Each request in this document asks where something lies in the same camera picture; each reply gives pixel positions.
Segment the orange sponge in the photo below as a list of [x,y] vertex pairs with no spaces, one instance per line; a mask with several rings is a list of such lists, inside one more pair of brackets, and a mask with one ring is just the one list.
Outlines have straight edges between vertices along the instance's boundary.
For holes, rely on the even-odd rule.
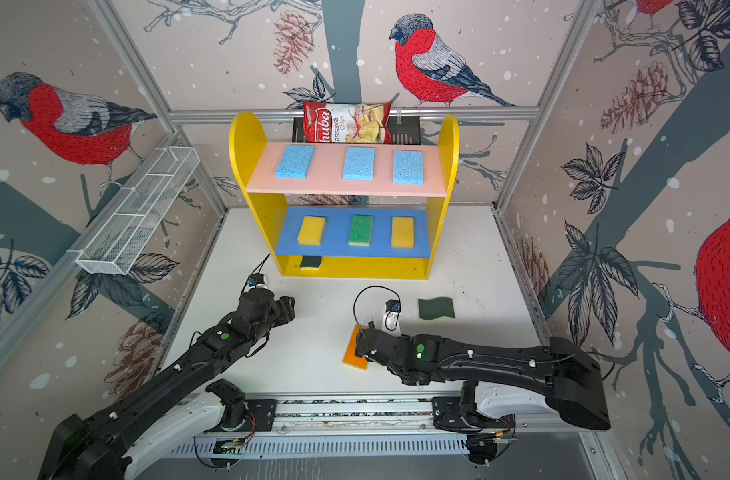
[[360,327],[355,326],[350,336],[342,363],[348,367],[352,367],[361,371],[367,370],[368,362],[365,358],[356,355],[357,338],[360,333]]

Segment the dark green wavy sponge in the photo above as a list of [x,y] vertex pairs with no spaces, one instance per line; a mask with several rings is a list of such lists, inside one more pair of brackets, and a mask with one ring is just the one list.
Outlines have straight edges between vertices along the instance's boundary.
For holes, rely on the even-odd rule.
[[299,268],[302,270],[317,270],[320,268],[322,260],[321,256],[303,256]]
[[419,299],[418,316],[422,321],[434,321],[442,319],[454,319],[455,308],[453,299],[450,297],[435,297],[431,299]]

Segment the yellow sponge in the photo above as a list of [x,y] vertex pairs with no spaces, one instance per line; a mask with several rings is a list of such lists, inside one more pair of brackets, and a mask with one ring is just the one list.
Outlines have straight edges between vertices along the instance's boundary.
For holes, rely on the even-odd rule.
[[415,245],[415,222],[413,217],[392,218],[391,247],[413,249]]
[[326,228],[326,218],[305,216],[297,235],[297,243],[301,246],[320,247]]

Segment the light blue sponge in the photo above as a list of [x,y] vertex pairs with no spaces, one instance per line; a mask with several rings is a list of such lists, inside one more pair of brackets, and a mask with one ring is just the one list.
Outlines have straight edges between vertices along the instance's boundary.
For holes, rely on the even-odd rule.
[[396,150],[393,153],[392,181],[395,184],[422,185],[423,154],[420,151]]
[[275,169],[275,177],[280,179],[305,179],[315,148],[310,145],[287,145]]
[[372,181],[374,162],[374,148],[348,147],[344,160],[343,178],[345,180]]

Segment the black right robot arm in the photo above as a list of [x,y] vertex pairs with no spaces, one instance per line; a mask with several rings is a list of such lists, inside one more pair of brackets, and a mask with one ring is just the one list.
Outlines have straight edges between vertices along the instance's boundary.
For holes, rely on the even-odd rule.
[[569,425],[595,431],[611,427],[600,365],[564,338],[552,337],[547,346],[503,348],[429,334],[395,337],[370,327],[357,333],[355,355],[386,367],[405,385],[513,386],[541,395]]

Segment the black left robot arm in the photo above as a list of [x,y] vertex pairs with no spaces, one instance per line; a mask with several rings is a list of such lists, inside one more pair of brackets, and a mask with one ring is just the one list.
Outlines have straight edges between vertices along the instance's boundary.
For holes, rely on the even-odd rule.
[[73,414],[53,432],[41,479],[134,479],[173,448],[247,416],[243,392],[221,379],[266,345],[272,328],[295,317],[295,300],[263,287],[240,296],[235,311],[205,330],[167,368],[87,419]]

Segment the yellow shelf unit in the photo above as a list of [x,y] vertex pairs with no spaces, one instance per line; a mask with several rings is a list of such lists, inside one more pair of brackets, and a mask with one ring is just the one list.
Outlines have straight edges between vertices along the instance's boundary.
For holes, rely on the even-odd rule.
[[[417,208],[385,208],[425,211],[428,240],[431,247],[428,259],[322,257],[323,260],[319,269],[302,270],[299,268],[299,264],[303,256],[280,256],[275,251],[288,209],[300,206],[289,204],[287,197],[290,194],[249,193],[246,189],[247,178],[253,173],[258,159],[269,142],[259,119],[253,113],[241,113],[233,119],[229,132],[229,154],[232,170],[280,274],[288,277],[398,280],[425,280],[429,277],[439,247],[454,186],[442,198],[415,197],[425,202],[424,205]],[[444,118],[439,141],[435,146],[440,149],[441,156],[446,164],[451,166],[451,171],[455,174],[456,180],[459,166],[460,128],[458,119],[455,116],[448,115]],[[331,207],[381,208],[372,205]]]

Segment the pink upper shelf board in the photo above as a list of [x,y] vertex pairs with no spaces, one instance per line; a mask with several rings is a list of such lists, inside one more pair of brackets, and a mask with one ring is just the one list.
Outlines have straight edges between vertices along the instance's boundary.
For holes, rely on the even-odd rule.
[[[275,170],[288,145],[269,142],[250,177],[249,193],[368,195],[388,197],[442,198],[455,184],[455,174],[436,146],[375,145],[374,174],[371,180],[350,180],[343,177],[346,144],[316,144],[307,176],[286,179],[275,176]],[[420,185],[393,181],[393,160],[396,151],[419,151],[423,156],[424,182]]]

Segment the red cassava chips bag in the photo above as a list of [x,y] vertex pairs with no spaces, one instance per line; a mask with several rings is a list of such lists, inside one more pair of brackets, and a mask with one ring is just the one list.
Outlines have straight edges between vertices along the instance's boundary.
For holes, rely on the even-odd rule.
[[307,142],[389,144],[392,103],[304,102],[302,127]]

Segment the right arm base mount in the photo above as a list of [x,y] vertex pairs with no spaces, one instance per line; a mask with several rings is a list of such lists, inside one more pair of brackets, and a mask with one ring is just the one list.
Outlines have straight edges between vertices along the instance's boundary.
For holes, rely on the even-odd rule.
[[477,434],[486,429],[514,432],[516,416],[493,417],[477,409],[475,393],[477,381],[465,381],[459,396],[433,397],[433,425],[438,430],[457,434]]

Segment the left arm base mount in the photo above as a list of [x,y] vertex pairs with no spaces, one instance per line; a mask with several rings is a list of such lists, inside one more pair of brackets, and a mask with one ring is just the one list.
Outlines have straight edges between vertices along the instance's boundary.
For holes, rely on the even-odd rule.
[[212,382],[198,394],[196,407],[206,407],[207,417],[202,423],[205,433],[263,433],[272,430],[278,402],[270,398],[248,398],[243,390],[220,379]]

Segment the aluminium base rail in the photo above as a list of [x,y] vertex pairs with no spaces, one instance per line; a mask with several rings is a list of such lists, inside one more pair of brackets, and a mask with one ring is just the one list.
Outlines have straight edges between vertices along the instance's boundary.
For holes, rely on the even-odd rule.
[[476,430],[463,423],[459,397],[448,394],[255,399],[237,427],[220,425],[223,408],[212,395],[190,397],[134,442],[126,475],[134,478],[166,457],[196,458],[218,469],[241,460],[456,454],[485,465],[529,427],[572,432],[533,395],[521,398],[525,411],[507,406]]

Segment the white mesh wall tray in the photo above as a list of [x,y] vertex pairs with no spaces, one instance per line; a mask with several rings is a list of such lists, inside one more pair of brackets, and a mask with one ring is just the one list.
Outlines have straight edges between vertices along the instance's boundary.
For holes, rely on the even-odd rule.
[[140,180],[121,189],[119,206],[76,264],[89,274],[128,274],[199,163],[191,147],[156,149],[144,162]]

